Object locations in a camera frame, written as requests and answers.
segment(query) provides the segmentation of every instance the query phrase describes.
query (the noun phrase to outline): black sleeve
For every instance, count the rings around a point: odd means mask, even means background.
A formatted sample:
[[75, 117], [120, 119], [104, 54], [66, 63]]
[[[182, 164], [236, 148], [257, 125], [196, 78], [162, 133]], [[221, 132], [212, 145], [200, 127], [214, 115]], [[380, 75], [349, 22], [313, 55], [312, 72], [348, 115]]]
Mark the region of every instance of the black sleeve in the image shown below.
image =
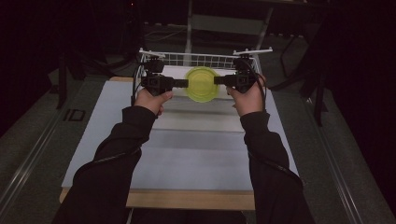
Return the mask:
[[298, 182], [262, 162], [265, 158], [289, 168], [288, 154], [279, 134], [268, 130], [269, 117], [266, 112], [241, 117], [246, 132], [257, 223], [315, 223]]
[[141, 106], [122, 110], [122, 123], [96, 150], [94, 161], [130, 152], [113, 161], [81, 167], [52, 223], [121, 223], [141, 144], [149, 140], [155, 115]]

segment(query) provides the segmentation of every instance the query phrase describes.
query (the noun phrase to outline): gray floor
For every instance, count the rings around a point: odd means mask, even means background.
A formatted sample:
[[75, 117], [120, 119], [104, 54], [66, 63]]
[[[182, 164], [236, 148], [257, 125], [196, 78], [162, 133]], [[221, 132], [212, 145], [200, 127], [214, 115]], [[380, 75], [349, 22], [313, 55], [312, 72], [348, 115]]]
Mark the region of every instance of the gray floor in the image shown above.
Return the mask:
[[[252, 36], [227, 36], [221, 38], [211, 34], [194, 34], [193, 52], [230, 55], [234, 49], [244, 50], [254, 46]], [[147, 39], [161, 39], [164, 35], [148, 35]], [[151, 50], [183, 52], [184, 34], [158, 41], [148, 41]], [[283, 80], [279, 64], [280, 51], [287, 39], [268, 36], [264, 46], [271, 46], [273, 53], [260, 56], [262, 71], [267, 76], [268, 85], [273, 86]], [[306, 44], [297, 41], [285, 56], [290, 72], [300, 61]], [[120, 75], [129, 76], [134, 68], [125, 66], [117, 70]], [[94, 72], [83, 82], [69, 81], [69, 103], [64, 111], [55, 109], [57, 96], [45, 94], [1, 139], [0, 139], [0, 191], [3, 192], [28, 152], [47, 124], [60, 118], [48, 141], [44, 141], [43, 153], [39, 155], [35, 169], [28, 176], [24, 187], [16, 194], [3, 223], [50, 223], [59, 207], [61, 182], [68, 163], [73, 156], [80, 137], [84, 133], [90, 114], [106, 78], [97, 77]], [[297, 164], [301, 178], [305, 182], [304, 193], [317, 223], [396, 223], [389, 211], [373, 177], [362, 158], [359, 148], [348, 129], [330, 91], [325, 92], [323, 128], [313, 120], [312, 105], [302, 99], [298, 90], [301, 83], [293, 84], [282, 91], [274, 92], [276, 106], [285, 133]], [[63, 120], [66, 109], [87, 111], [82, 122]], [[359, 212], [360, 220], [351, 221], [342, 195], [350, 192]], [[249, 223], [255, 223], [254, 213], [247, 212]]]

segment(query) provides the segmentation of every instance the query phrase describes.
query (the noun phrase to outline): yellow object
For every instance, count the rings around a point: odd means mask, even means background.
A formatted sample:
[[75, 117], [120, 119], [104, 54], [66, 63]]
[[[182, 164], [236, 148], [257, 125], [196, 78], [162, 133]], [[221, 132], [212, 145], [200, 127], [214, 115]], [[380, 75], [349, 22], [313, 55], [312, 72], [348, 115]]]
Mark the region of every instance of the yellow object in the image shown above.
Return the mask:
[[189, 87], [185, 88], [187, 95], [195, 102], [205, 103], [213, 100], [219, 93], [219, 85], [214, 82], [218, 77], [213, 69], [208, 67], [194, 67], [187, 74]]

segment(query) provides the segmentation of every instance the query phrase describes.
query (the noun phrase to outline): metal rail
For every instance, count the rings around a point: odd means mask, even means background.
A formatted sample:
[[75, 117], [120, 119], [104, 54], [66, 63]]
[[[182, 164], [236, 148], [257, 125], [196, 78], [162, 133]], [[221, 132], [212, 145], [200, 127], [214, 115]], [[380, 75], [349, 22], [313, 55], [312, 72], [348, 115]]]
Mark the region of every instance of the metal rail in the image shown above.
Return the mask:
[[71, 92], [71, 96], [69, 96], [68, 99], [65, 101], [63, 108], [53, 113], [51, 120], [35, 142], [35, 145], [30, 150], [30, 153], [28, 154], [24, 162], [20, 165], [18, 170], [15, 172], [14, 176], [12, 176], [11, 181], [8, 183], [6, 190], [3, 192], [0, 198], [0, 223], [3, 223], [3, 221], [5, 220], [9, 208], [17, 199], [18, 195], [21, 192], [21, 189], [23, 188], [33, 169], [40, 160], [43, 152], [46, 149], [47, 144], [49, 143], [55, 131], [58, 122], [64, 117], [66, 108], [69, 107], [72, 101], [71, 99], [74, 98], [79, 88], [81, 87], [80, 83], [78, 83], [78, 85], [79, 86]]
[[338, 163], [334, 157], [334, 154], [332, 153], [332, 147], [329, 144], [329, 141], [326, 138], [326, 134], [322, 128], [320, 128], [316, 121], [315, 118], [313, 117], [312, 111], [310, 109], [310, 106], [307, 102], [304, 100], [303, 104], [304, 107], [307, 111], [307, 114], [309, 115], [309, 118], [312, 122], [312, 125], [317, 131], [317, 134], [319, 136], [319, 139], [324, 146], [324, 150], [326, 153], [326, 161], [329, 164], [329, 169], [330, 169], [330, 174], [332, 175], [332, 179], [334, 180], [334, 184], [337, 187], [338, 193], [340, 195], [341, 201], [344, 205], [344, 208], [346, 210], [346, 214], [349, 218], [349, 222], [353, 224], [361, 224], [363, 221], [361, 220], [361, 214], [358, 211], [358, 208], [356, 207], [356, 204], [353, 200], [352, 194], [350, 193], [349, 187], [347, 186], [347, 182], [344, 179], [344, 176], [338, 166]]

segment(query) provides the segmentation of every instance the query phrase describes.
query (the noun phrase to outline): person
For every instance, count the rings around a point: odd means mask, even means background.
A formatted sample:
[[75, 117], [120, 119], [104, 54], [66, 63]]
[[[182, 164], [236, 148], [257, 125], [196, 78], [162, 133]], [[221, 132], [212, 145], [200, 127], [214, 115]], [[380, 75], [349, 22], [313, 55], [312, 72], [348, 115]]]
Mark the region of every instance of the person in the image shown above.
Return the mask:
[[[227, 87], [245, 130], [256, 222], [315, 223], [298, 182], [260, 160], [266, 158], [289, 167], [289, 158], [279, 135], [268, 130], [270, 115], [262, 108], [262, 95], [258, 87], [255, 83], [246, 93]], [[171, 91], [152, 96], [145, 89], [137, 94], [134, 105], [122, 110], [122, 122], [113, 127], [109, 137], [97, 148], [93, 161], [128, 153], [116, 160], [81, 167], [52, 223], [123, 222], [134, 168], [144, 153], [140, 146], [149, 140], [155, 119], [163, 113], [163, 104], [172, 96]], [[187, 223], [186, 216], [189, 215], [189, 211], [183, 213], [182, 210], [136, 210], [133, 223]], [[196, 211], [193, 215], [195, 217], [190, 219], [193, 220], [191, 223], [199, 220], [202, 223], [246, 223], [235, 212]]]

